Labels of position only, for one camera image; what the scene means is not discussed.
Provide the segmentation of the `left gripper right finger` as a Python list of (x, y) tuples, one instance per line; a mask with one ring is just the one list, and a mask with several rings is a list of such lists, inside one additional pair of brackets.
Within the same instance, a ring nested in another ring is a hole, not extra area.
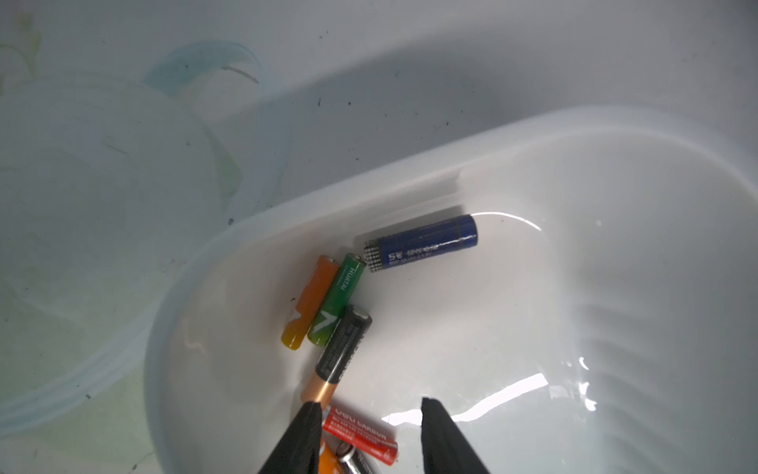
[(422, 399), (422, 457), (426, 474), (489, 473), (437, 399)]

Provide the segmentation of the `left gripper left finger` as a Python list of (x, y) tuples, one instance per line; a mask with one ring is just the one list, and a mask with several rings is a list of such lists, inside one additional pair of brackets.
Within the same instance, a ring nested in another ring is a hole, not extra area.
[(260, 469), (260, 474), (316, 474), (319, 471), (322, 406), (306, 402)]

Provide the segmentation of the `white plastic storage box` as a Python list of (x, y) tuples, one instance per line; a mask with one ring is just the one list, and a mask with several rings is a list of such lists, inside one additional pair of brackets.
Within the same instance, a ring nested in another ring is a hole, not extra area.
[(757, 469), (757, 156), (666, 114), (572, 109), (234, 224), (168, 292), (146, 407), (167, 473), (255, 473), (319, 350), (280, 333), (317, 259), (455, 215), (472, 249), (365, 274), (336, 398), (422, 471), (442, 402), (493, 473)]

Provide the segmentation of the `red battery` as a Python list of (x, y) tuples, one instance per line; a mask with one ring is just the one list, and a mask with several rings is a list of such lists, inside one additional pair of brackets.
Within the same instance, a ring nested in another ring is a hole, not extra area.
[(326, 433), (388, 466), (397, 462), (399, 445), (396, 436), (389, 429), (336, 406), (328, 406), (324, 416), (322, 428)]

